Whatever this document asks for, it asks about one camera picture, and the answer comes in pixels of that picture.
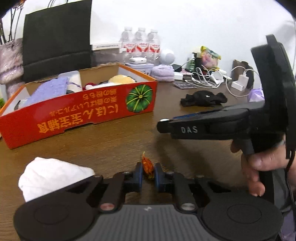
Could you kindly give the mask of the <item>person right hand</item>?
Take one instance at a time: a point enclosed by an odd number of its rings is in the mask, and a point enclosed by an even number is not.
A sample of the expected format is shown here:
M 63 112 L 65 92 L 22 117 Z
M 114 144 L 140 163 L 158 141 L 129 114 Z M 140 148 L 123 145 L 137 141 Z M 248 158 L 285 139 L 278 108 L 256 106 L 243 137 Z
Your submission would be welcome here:
M 260 171 L 272 171 L 285 168 L 288 159 L 285 153 L 285 136 L 275 147 L 257 154 L 241 155 L 241 170 L 247 180 L 249 193 L 253 196 L 262 196 L 265 185 L 260 181 Z

